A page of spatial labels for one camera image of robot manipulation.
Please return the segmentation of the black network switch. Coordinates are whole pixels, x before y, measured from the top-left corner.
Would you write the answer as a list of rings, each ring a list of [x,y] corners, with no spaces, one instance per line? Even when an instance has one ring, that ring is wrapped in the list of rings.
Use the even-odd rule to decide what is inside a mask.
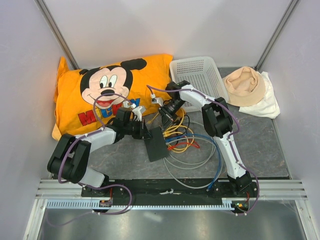
[[[169,156],[168,147],[160,126],[151,129],[151,138],[145,139],[144,144],[149,161],[155,162]]]

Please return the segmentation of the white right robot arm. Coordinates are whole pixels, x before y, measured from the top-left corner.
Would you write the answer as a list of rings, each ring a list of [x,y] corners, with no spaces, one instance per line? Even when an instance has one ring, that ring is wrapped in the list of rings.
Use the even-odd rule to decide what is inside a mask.
[[[158,109],[162,126],[165,128],[176,120],[178,110],[186,102],[201,110],[204,129],[217,143],[226,164],[227,177],[230,181],[229,191],[235,197],[242,196],[252,183],[252,179],[249,171],[243,166],[234,142],[233,123],[236,119],[229,111],[225,99],[208,96],[185,80],[179,83],[170,82],[165,89],[156,91],[170,96],[169,102]]]

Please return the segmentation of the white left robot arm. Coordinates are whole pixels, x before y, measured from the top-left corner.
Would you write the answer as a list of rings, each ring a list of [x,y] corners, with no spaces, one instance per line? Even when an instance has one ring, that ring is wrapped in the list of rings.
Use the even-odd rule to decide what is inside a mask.
[[[63,134],[49,159],[47,170],[57,175],[60,183],[91,186],[99,197],[106,196],[110,191],[109,177],[88,167],[90,153],[115,144],[126,135],[136,140],[151,139],[152,134],[143,119],[145,111],[143,106],[134,109],[120,107],[115,117],[95,131],[81,135]]]

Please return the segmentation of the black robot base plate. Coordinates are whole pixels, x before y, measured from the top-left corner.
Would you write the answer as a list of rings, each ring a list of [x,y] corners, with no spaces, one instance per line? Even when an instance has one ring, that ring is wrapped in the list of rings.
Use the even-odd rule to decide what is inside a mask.
[[[179,184],[173,178],[168,179],[114,179],[108,185],[121,185],[104,190],[86,187],[81,191],[82,197],[107,198],[111,197],[114,205],[127,205],[132,194],[132,206],[196,206],[221,205],[223,198],[253,200],[258,193],[257,184],[238,190],[234,183],[220,178],[210,190],[206,188],[191,189]]]

